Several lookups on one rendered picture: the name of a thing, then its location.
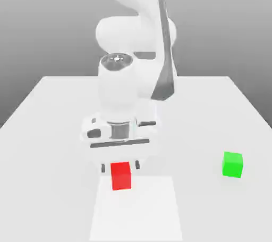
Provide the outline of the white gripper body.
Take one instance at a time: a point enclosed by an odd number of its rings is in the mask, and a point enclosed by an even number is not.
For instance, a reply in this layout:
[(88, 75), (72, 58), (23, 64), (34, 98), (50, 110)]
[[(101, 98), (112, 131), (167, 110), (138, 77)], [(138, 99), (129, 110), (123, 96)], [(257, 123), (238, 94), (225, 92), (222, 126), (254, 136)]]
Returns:
[(148, 138), (123, 141), (88, 140), (87, 146), (87, 157), (97, 164), (141, 161), (150, 154), (151, 140)]

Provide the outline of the small red cube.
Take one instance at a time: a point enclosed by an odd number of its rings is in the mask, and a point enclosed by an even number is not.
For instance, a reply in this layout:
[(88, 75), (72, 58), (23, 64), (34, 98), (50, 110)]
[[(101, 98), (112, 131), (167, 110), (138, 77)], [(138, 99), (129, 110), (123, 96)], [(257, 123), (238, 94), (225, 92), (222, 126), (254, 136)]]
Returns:
[(112, 190), (131, 189), (131, 168), (129, 162), (110, 164)]

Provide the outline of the small green cube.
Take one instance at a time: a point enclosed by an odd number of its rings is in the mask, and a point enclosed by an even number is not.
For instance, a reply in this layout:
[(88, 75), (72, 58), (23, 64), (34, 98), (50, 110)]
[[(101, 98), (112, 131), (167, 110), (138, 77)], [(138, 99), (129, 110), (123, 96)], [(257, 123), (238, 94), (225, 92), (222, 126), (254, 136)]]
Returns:
[(222, 175), (241, 178), (243, 172), (243, 155), (241, 153), (224, 152)]

